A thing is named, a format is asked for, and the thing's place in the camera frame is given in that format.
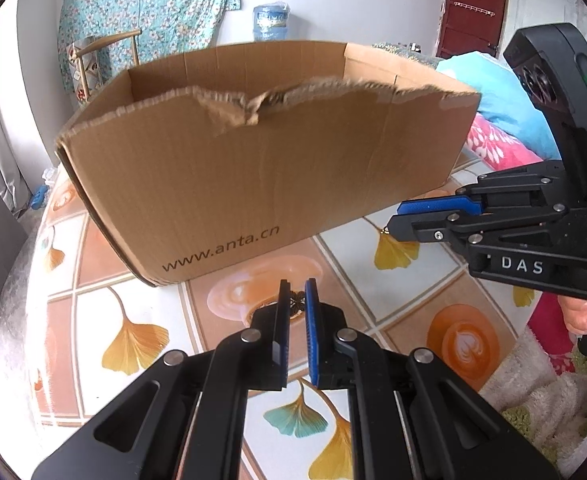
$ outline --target teal ginkgo leaf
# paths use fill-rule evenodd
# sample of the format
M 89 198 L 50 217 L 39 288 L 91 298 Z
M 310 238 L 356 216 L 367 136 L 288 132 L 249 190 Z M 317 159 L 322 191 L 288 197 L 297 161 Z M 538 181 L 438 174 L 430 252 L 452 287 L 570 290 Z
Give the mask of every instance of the teal ginkgo leaf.
M 294 435 L 297 438 L 322 433 L 329 425 L 320 413 L 304 402 L 302 383 L 300 383 L 300 395 L 296 400 L 291 404 L 265 412 L 263 417 L 281 434 Z

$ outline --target human hand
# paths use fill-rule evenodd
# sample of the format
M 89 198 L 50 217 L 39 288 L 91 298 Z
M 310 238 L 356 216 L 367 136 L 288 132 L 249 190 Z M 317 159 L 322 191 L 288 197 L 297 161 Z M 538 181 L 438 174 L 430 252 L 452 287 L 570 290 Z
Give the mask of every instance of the human hand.
M 587 334 L 587 301 L 558 296 L 567 330 L 576 335 Z

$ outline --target light blue pillow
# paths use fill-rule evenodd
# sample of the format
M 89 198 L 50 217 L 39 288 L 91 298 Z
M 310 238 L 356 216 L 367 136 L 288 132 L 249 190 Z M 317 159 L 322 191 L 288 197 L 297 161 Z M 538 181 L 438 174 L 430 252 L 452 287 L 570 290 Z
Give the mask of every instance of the light blue pillow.
M 502 131 L 520 139 L 544 160 L 560 159 L 544 114 L 537 110 L 510 67 L 480 52 L 442 60 L 436 69 L 482 95 L 478 112 Z

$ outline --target red door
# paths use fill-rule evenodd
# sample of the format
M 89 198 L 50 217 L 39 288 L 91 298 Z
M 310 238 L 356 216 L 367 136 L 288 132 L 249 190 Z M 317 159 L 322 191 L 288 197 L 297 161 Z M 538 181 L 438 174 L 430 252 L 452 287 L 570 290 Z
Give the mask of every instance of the red door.
M 446 0 L 437 56 L 478 50 L 497 57 L 507 0 Z

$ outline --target torn cardboard flap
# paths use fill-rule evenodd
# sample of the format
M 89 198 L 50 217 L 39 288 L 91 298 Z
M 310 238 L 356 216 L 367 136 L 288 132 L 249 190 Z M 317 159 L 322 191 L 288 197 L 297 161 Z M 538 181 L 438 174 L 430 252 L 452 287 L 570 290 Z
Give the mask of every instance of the torn cardboard flap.
M 118 75 L 58 153 L 129 269 L 163 285 L 438 187 L 479 99 L 368 47 L 222 46 Z

